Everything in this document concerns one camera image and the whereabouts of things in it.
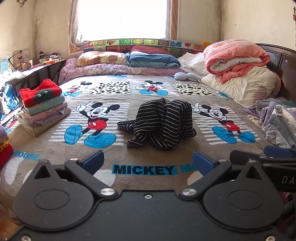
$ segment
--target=folded clothes stack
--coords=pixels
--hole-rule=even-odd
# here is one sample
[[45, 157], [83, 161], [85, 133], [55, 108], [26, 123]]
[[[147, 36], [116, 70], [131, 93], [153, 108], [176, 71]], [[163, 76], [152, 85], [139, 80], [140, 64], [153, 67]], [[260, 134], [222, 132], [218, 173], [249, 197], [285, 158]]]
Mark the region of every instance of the folded clothes stack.
[[255, 105], [266, 140], [278, 147], [296, 149], [296, 105], [272, 98], [256, 101]]
[[34, 90], [21, 89], [24, 108], [19, 123], [33, 136], [38, 136], [71, 113], [62, 89], [50, 79]]
[[12, 146], [7, 142], [8, 136], [6, 130], [0, 125], [0, 169], [11, 158], [13, 154]]

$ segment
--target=black and white striped garment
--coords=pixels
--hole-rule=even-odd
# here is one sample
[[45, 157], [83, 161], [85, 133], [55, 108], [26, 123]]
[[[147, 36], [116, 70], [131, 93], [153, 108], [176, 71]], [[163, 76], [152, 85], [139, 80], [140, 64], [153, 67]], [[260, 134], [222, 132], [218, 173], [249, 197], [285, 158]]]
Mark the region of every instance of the black and white striped garment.
[[173, 150], [183, 137], [196, 136], [192, 126], [192, 107], [186, 101], [165, 98], [148, 101], [139, 107], [135, 120], [120, 121], [118, 128], [134, 133], [127, 142], [131, 148], [143, 145], [149, 139], [152, 145]]

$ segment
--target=pink comforter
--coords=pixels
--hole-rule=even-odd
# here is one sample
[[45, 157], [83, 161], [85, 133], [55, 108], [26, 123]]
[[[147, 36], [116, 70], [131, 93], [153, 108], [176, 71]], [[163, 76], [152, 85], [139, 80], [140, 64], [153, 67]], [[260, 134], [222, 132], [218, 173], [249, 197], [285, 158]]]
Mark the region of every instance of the pink comforter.
[[[270, 56], [258, 45], [243, 39], [230, 39], [207, 46], [204, 50], [205, 66], [211, 74], [221, 75], [221, 83], [224, 84], [228, 80], [236, 77], [245, 76], [254, 66], [264, 66]], [[236, 57], [259, 57], [261, 63], [239, 63], [230, 68], [214, 72], [210, 66], [217, 61], [227, 61]]]
[[59, 75], [59, 85], [69, 80], [95, 75], [123, 75], [123, 74], [140, 74], [154, 76], [174, 76], [175, 73], [183, 72], [182, 69], [158, 69], [147, 67], [129, 67], [124, 64], [93, 64], [83, 67], [77, 67], [77, 58], [67, 59], [66, 65], [62, 68]]

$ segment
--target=window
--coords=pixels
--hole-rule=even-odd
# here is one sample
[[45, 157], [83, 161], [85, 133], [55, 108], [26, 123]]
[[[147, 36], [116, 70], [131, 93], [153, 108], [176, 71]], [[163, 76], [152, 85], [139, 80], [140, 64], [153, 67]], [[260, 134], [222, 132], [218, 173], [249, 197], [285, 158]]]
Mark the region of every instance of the window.
[[118, 38], [176, 39], [178, 0], [72, 0], [71, 7], [74, 45]]

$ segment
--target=light blue stuffed toy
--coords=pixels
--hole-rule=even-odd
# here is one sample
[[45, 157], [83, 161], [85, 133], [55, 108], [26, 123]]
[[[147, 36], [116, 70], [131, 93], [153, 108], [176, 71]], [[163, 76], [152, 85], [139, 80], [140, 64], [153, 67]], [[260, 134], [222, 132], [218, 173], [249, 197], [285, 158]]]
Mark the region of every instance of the light blue stuffed toy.
[[187, 73], [187, 74], [185, 74], [183, 72], [175, 73], [174, 78], [176, 80], [180, 80], [180, 81], [189, 80], [189, 81], [199, 82], [201, 80], [201, 78], [198, 77], [194, 73]]

